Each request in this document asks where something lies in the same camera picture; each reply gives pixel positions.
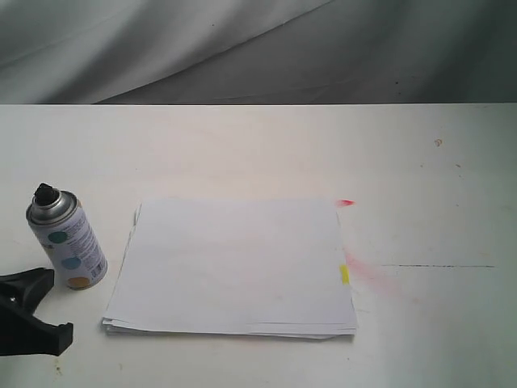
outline yellow tab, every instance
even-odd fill
[[[347,285],[348,283],[350,283],[350,281],[348,280],[348,268],[345,264],[342,264],[339,266],[339,269],[341,270],[341,281],[344,285]]]

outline white paper sheet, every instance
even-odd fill
[[[111,329],[350,334],[343,263],[329,201],[148,201],[104,318]]]

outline table surface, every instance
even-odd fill
[[[36,311],[72,346],[0,358],[0,386],[515,386],[516,123],[517,104],[0,107],[0,273],[50,267],[24,218],[40,182],[79,196],[110,263]],[[133,212],[163,196],[355,201],[357,335],[105,335]]]

